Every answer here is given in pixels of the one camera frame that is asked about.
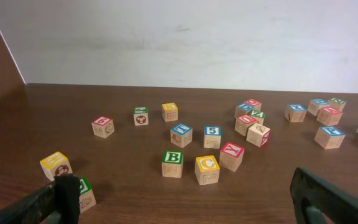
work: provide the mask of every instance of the wood grain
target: wood grain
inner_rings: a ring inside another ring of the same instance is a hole
[[[303,123],[283,116],[287,104],[310,99],[347,100],[338,128],[346,137],[339,149],[325,150],[314,136],[321,126],[309,113]],[[264,125],[272,129],[266,146],[246,142],[234,130],[234,108],[246,99],[263,103]],[[175,102],[179,120],[166,123],[161,104]],[[133,109],[149,108],[148,126],[134,126]],[[90,122],[112,117],[115,132],[93,134]],[[163,178],[161,159],[170,128],[193,128],[183,151],[182,178]],[[203,148],[203,128],[222,128],[222,146],[245,147],[236,172],[222,168],[217,184],[197,183],[195,157]],[[305,167],[358,197],[358,95],[280,91],[207,90],[124,86],[30,84],[0,100],[0,209],[48,183],[39,160],[60,151],[78,177],[92,185],[98,204],[80,223],[295,223],[290,181]]]

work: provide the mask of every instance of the toy block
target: toy block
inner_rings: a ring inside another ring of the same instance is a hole
[[[318,111],[321,108],[328,107],[328,106],[330,106],[330,104],[327,101],[322,99],[315,99],[310,101],[308,106],[308,111],[314,116],[317,116]]]
[[[45,159],[42,159],[40,164],[45,175],[51,181],[54,181],[56,176],[73,173],[67,157],[61,152],[55,152]]]
[[[320,109],[317,115],[317,121],[326,126],[337,125],[342,114],[343,113],[341,111],[328,106]]]
[[[236,111],[234,112],[234,118],[238,118],[242,115],[248,114],[248,112],[250,112],[252,109],[254,109],[254,107],[247,103],[237,105]]]
[[[183,151],[166,150],[162,158],[162,176],[180,178],[183,170]]]
[[[135,108],[134,110],[135,126],[149,124],[149,109],[147,107]]]
[[[102,138],[107,138],[114,132],[114,125],[111,118],[101,116],[92,122],[93,134]]]
[[[288,105],[284,116],[289,122],[303,122],[306,115],[306,108],[302,105]]]
[[[96,205],[93,190],[85,177],[80,178],[80,213],[83,213]]]
[[[175,103],[164,103],[162,105],[162,118],[165,122],[178,120],[178,106]]]
[[[253,118],[255,118],[258,124],[261,124],[261,125],[264,124],[265,112],[261,112],[261,111],[258,111],[258,110],[251,110],[248,113],[248,115],[253,117]]]
[[[337,149],[341,146],[345,134],[334,126],[320,127],[314,140],[325,149]]]
[[[341,99],[334,97],[334,98],[328,100],[328,103],[331,104],[332,108],[335,108],[339,111],[343,111],[343,108],[345,107],[345,104],[346,104],[346,100],[341,100]]]
[[[243,147],[228,142],[219,155],[219,165],[235,172],[242,162],[243,155]]]
[[[245,101],[245,103],[247,103],[248,105],[253,106],[254,110],[260,110],[261,107],[262,107],[262,103],[257,101],[257,100],[254,100],[254,99],[247,100],[247,101]]]
[[[200,185],[214,184],[219,180],[218,162],[214,156],[203,156],[196,158],[195,173]]]
[[[254,124],[248,129],[247,141],[262,147],[270,137],[270,128],[260,124]]]
[[[222,131],[219,126],[205,126],[204,148],[219,149],[221,147]]]
[[[255,118],[249,115],[242,115],[236,119],[234,130],[236,130],[242,136],[247,136],[248,128],[257,122],[258,121]]]
[[[177,124],[171,128],[171,142],[183,148],[193,139],[193,128],[185,124]]]

